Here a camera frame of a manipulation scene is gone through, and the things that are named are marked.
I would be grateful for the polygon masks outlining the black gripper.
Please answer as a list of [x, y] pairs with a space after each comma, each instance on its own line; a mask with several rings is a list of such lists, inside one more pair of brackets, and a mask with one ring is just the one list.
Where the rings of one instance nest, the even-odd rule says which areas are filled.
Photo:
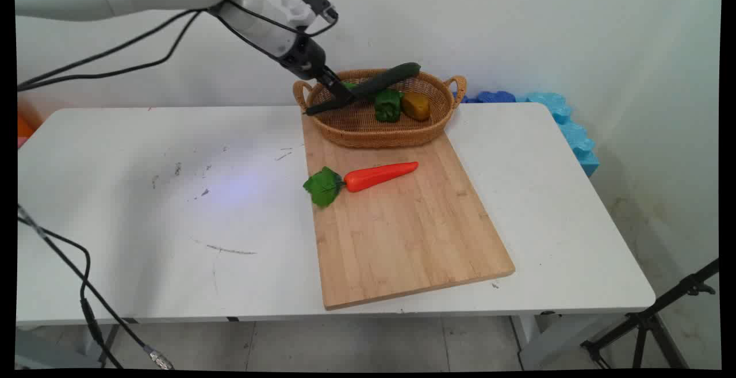
[[294, 45], [279, 58], [287, 71], [302, 80], [315, 79], [323, 84], [329, 97], [315, 103], [315, 108], [341, 108], [353, 101], [350, 87], [326, 66], [326, 54], [313, 38], [297, 36]]

